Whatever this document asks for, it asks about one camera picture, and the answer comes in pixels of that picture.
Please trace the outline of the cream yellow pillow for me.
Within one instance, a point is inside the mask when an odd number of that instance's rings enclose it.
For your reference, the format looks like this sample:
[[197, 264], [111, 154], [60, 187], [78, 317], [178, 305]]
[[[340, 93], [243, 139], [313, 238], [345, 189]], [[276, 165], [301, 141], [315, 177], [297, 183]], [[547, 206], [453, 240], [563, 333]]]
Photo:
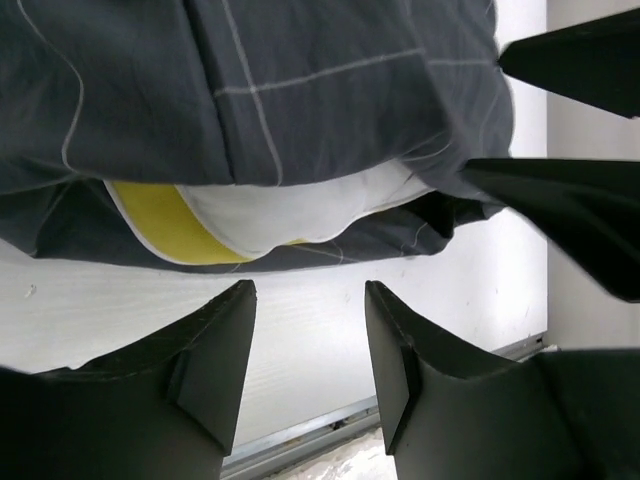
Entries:
[[297, 186], [113, 181], [106, 189], [151, 253], [186, 266], [248, 263], [277, 247], [331, 241], [356, 221], [432, 190], [398, 160]]

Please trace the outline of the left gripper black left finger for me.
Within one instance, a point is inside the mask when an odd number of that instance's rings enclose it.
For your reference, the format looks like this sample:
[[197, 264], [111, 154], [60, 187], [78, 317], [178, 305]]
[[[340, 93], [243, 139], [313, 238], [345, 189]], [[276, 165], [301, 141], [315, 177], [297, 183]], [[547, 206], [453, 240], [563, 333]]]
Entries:
[[257, 307], [242, 280], [79, 369], [1, 372], [5, 479], [216, 479], [231, 453]]

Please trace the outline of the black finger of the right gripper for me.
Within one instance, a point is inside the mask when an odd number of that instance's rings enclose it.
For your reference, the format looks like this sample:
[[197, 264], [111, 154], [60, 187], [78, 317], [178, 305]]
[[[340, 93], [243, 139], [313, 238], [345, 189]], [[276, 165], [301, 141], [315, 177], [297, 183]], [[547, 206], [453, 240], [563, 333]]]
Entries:
[[474, 159], [462, 177], [528, 218], [614, 297], [639, 301], [639, 164]]
[[625, 117], [639, 116], [639, 11], [514, 41], [498, 64], [515, 79]]

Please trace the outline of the dark grey checked pillowcase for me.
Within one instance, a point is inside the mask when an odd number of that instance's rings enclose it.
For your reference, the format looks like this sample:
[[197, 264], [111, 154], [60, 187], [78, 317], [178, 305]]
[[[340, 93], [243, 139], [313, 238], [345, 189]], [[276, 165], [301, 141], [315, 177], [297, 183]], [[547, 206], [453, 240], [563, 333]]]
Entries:
[[[437, 254], [501, 209], [460, 175], [509, 153], [495, 33], [491, 1], [5, 1], [1, 237], [37, 259], [198, 273]], [[390, 160], [431, 192], [242, 264], [159, 258], [106, 189], [297, 186]]]

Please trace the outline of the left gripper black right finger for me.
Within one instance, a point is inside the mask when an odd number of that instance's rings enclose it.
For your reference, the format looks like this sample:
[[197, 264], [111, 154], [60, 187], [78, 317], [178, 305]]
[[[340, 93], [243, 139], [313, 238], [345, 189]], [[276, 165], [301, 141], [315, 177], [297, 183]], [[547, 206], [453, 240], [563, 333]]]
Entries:
[[513, 361], [411, 310], [383, 283], [365, 316], [385, 448], [401, 479], [635, 479], [639, 353]]

